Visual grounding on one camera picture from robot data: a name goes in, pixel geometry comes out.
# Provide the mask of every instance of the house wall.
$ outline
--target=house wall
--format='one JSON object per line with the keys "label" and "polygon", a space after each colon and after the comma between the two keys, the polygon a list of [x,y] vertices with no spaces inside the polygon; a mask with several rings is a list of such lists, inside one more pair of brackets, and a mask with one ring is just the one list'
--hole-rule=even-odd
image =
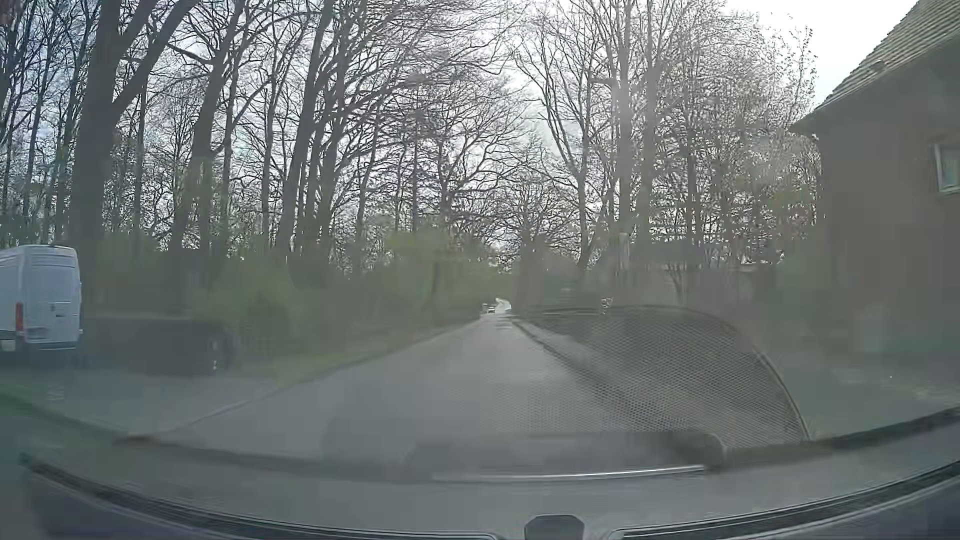
{"label": "house wall", "polygon": [[818,118],[835,278],[863,350],[938,348],[960,321],[960,193],[933,145],[960,145],[957,51],[890,74]]}

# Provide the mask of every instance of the white van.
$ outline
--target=white van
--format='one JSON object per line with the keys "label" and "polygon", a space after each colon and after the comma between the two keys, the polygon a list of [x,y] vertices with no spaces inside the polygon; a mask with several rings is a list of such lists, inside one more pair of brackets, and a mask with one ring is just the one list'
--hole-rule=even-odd
{"label": "white van", "polygon": [[80,302],[73,248],[0,250],[0,352],[75,349],[82,332]]}

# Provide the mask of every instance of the house roof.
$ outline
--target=house roof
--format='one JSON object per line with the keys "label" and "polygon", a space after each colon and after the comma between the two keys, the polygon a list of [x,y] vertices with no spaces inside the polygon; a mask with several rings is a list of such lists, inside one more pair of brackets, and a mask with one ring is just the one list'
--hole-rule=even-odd
{"label": "house roof", "polygon": [[823,109],[889,77],[958,37],[960,0],[919,0],[879,45],[833,89],[824,103],[797,125],[811,121]]}

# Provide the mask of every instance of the window frame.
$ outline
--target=window frame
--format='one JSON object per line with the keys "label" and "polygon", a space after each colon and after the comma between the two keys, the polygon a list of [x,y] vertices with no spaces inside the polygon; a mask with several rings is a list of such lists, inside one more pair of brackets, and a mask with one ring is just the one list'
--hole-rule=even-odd
{"label": "window frame", "polygon": [[950,193],[960,193],[960,178],[957,178],[957,183],[954,185],[944,184],[944,162],[943,162],[943,149],[950,149],[960,152],[960,147],[944,145],[942,143],[935,143],[933,145],[933,157],[936,161],[937,168],[937,191],[949,195]]}

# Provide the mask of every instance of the van's tail light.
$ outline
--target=van's tail light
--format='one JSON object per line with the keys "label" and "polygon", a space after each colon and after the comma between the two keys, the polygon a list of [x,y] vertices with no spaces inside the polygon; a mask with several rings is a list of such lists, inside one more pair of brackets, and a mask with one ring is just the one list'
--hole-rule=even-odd
{"label": "van's tail light", "polygon": [[23,333],[23,303],[16,303],[16,333]]}

